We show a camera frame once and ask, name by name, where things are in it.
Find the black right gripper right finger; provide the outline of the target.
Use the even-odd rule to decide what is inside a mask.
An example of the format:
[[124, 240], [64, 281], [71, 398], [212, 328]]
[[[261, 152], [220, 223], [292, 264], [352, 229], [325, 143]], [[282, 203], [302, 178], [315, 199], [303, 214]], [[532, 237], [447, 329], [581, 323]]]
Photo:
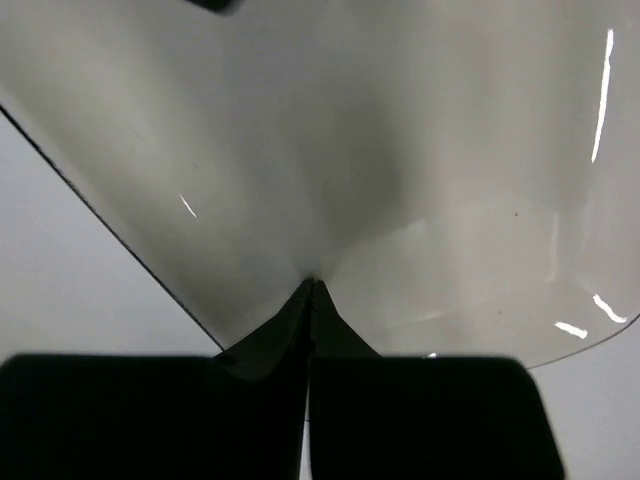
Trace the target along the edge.
[[315, 479], [562, 479], [544, 402], [504, 356], [384, 356], [311, 297], [309, 456]]

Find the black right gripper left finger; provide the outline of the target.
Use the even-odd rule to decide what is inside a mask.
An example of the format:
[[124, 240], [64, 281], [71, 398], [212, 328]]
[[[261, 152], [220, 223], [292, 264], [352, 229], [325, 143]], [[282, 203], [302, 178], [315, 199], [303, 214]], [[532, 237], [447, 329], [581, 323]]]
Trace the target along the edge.
[[210, 356], [17, 354], [1, 365], [5, 479], [295, 479], [313, 284]]

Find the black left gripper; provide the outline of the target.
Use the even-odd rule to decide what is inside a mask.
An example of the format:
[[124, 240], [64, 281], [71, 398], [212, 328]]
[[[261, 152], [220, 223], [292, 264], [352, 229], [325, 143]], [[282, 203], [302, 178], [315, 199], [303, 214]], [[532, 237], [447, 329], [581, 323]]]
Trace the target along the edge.
[[188, 2], [213, 14], [232, 14], [243, 0], [188, 0]]

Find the rectangular white plate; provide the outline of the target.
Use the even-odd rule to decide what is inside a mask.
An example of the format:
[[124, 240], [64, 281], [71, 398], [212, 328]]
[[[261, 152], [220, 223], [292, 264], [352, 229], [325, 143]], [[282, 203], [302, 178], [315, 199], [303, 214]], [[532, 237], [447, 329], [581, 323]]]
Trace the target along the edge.
[[639, 314], [635, 1], [5, 1], [1, 104], [222, 347], [308, 277], [383, 354]]

